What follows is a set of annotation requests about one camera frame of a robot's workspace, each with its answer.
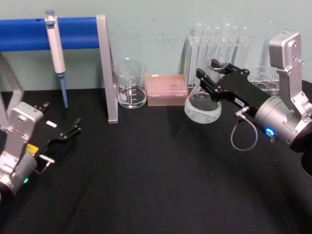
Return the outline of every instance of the black tablecloth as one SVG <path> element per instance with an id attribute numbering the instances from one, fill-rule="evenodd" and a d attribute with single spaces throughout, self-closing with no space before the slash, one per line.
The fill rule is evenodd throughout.
<path id="1" fill-rule="evenodd" d="M 256 147 L 230 144 L 237 109 L 222 104 L 213 124 L 192 122 L 183 107 L 119 107 L 107 123 L 101 90 L 27 92 L 29 104 L 60 126 L 82 118 L 81 135 L 48 154 L 56 163 L 33 175 L 0 209 L 5 234 L 312 233 L 312 178 L 296 154 L 260 133 Z M 253 131 L 241 124 L 238 146 Z"/>

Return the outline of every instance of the erlenmeyer flask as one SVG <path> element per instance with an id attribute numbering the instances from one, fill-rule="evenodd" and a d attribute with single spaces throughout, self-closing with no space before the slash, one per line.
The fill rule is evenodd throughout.
<path id="1" fill-rule="evenodd" d="M 211 54 L 206 58 L 205 72 L 217 83 L 223 76 L 219 71 L 227 65 L 228 62 L 224 56 Z M 212 123 L 221 115 L 221 102 L 214 102 L 211 96 L 198 84 L 186 98 L 184 111 L 194 122 L 202 124 Z"/>
<path id="2" fill-rule="evenodd" d="M 186 115 L 197 123 L 212 123 L 221 115 L 221 102 L 214 102 L 200 85 L 196 85 L 184 104 Z"/>

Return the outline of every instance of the glass beaker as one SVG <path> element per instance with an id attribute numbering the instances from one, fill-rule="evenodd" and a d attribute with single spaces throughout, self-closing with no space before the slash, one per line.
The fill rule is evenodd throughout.
<path id="1" fill-rule="evenodd" d="M 205 72 L 217 83 L 222 76 L 218 71 L 224 69 L 227 65 L 228 62 L 224 56 L 211 54 L 207 56 Z M 194 122 L 212 123 L 221 115 L 221 102 L 214 102 L 211 96 L 198 84 L 186 98 L 184 111 Z"/>
<path id="2" fill-rule="evenodd" d="M 113 65 L 112 69 L 117 76 L 118 103 L 128 109 L 144 105 L 147 66 L 138 60 L 126 58 Z"/>

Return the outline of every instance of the blue pipette tip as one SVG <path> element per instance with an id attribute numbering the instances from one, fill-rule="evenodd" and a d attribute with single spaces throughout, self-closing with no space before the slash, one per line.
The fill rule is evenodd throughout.
<path id="1" fill-rule="evenodd" d="M 66 84 L 65 84 L 65 76 L 60 76 L 59 77 L 60 80 L 60 86 L 62 89 L 62 94 L 63 94 L 63 100 L 64 100 L 64 105 L 65 108 L 68 109 L 68 101 L 67 101 L 67 94 L 66 94 Z"/>

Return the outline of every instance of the wall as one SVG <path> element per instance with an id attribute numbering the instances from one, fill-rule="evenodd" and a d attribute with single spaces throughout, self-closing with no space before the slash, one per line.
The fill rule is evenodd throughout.
<path id="1" fill-rule="evenodd" d="M 138 58 L 150 74 L 178 72 L 185 37 L 198 21 L 207 25 L 226 22 L 246 25 L 256 36 L 248 65 L 267 64 L 268 39 L 285 29 L 302 33 L 303 78 L 312 81 L 310 1 L 308 0 L 11 0 L 0 8 L 0 19 L 43 18 L 46 9 L 60 17 L 106 14 L 114 61 Z M 97 50 L 64 53 L 67 88 L 101 87 Z M 48 51 L 5 53 L 26 90 L 58 89 Z M 7 89 L 1 82 L 3 90 Z"/>

